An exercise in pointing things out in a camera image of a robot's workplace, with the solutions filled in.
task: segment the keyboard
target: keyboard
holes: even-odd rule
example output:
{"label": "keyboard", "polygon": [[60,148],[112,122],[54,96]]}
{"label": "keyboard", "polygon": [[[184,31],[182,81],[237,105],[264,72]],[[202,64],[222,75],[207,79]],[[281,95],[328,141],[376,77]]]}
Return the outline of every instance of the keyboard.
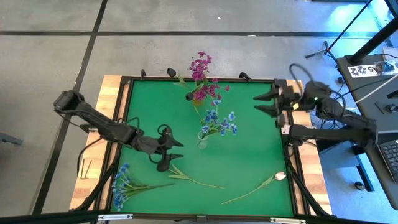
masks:
{"label": "keyboard", "polygon": [[379,150],[393,181],[398,184],[398,140],[380,144]]}

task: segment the gray floor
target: gray floor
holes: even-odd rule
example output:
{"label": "gray floor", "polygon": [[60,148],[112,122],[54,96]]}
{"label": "gray floor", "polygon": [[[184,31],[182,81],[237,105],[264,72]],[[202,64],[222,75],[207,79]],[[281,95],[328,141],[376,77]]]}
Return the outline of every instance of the gray floor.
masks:
{"label": "gray floor", "polygon": [[[0,1],[0,31],[91,31],[100,0]],[[361,4],[294,0],[113,0],[106,6],[100,31],[253,31],[339,32],[362,8]],[[377,32],[390,15],[383,1],[374,1],[350,32]],[[24,140],[22,146],[0,144],[0,216],[30,211],[61,119],[52,103],[71,89],[90,37],[0,36],[0,131]],[[288,66],[306,66],[317,80],[335,90],[340,76],[329,57],[304,55],[322,49],[329,37],[97,37],[81,87],[95,105],[105,74],[165,75],[168,67],[188,75],[190,57],[205,50],[214,62],[211,75],[253,78],[290,78]],[[367,38],[343,38],[333,48],[337,57],[352,54]],[[398,46],[398,38],[391,42]],[[375,52],[381,52],[382,44]],[[351,98],[348,106],[353,107]],[[66,211],[75,185],[76,158],[86,135],[70,127],[45,203],[44,212]],[[375,192],[359,192],[355,168],[324,170],[333,213],[341,218],[398,222],[369,163]],[[136,223],[160,223],[135,221]]]}

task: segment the wooden table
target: wooden table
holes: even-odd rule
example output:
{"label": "wooden table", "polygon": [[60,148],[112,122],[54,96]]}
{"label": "wooden table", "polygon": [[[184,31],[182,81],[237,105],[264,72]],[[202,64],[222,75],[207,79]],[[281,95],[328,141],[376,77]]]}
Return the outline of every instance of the wooden table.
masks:
{"label": "wooden table", "polygon": [[[105,75],[101,89],[99,91],[99,97],[95,108],[108,116],[109,118],[114,117],[116,100],[118,97],[119,89],[121,87],[122,76],[120,75]],[[294,80],[287,80],[288,85],[293,85],[294,88],[297,88],[297,84]],[[128,89],[128,85],[122,86],[124,90]],[[122,118],[124,114],[124,102],[127,99],[127,91],[123,91],[122,93],[121,105],[119,107],[117,118]],[[295,124],[302,124],[305,126],[311,126],[311,120],[308,113],[304,111],[295,111],[293,112],[293,119]],[[88,135],[87,144],[95,141],[99,138],[98,133],[90,133]],[[106,141],[101,140],[97,142],[95,145],[88,148],[82,159],[82,163],[84,161],[85,165],[81,164],[79,175],[76,180],[75,190],[73,192],[72,201],[70,204],[70,208],[76,208],[79,206],[84,199],[90,194],[95,185],[99,181],[101,168],[104,161],[104,154],[106,149]],[[116,144],[111,145],[111,155],[108,161],[113,160],[114,152],[116,150]],[[329,203],[328,193],[326,190],[325,180],[323,178],[322,168],[319,160],[319,155],[317,148],[311,144],[304,144],[299,147],[300,151],[300,159],[302,163],[302,170],[305,185],[315,198],[315,200],[322,206],[322,208],[331,213],[331,207]],[[295,158],[294,156],[291,158],[293,165],[295,166]],[[99,208],[105,208],[105,201],[109,189],[109,183],[105,185],[101,201],[99,202]],[[300,193],[299,188],[295,185],[295,194],[297,201],[297,210],[298,213],[304,214],[304,205],[302,200],[302,194]]]}

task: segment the white cable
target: white cable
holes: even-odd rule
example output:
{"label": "white cable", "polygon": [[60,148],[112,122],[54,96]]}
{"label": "white cable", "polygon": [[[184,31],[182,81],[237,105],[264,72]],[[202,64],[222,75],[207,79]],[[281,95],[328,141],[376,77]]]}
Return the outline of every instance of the white cable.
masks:
{"label": "white cable", "polygon": [[388,81],[386,81],[385,83],[383,83],[382,85],[380,85],[379,87],[377,87],[376,89],[374,89],[372,92],[368,93],[366,96],[362,97],[361,99],[355,101],[355,103],[359,103],[363,100],[365,100],[366,98],[368,98],[370,95],[372,95],[373,93],[375,93],[376,91],[380,90],[383,86],[387,85],[389,82],[391,82],[393,79],[395,79],[396,77],[398,77],[398,74],[394,75],[392,78],[390,78]]}

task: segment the white label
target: white label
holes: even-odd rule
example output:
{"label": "white label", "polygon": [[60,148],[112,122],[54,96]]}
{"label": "white label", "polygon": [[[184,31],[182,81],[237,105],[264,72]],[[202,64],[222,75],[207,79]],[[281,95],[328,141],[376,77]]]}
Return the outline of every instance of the white label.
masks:
{"label": "white label", "polygon": [[375,65],[358,65],[348,67],[348,70],[353,78],[379,76]]}

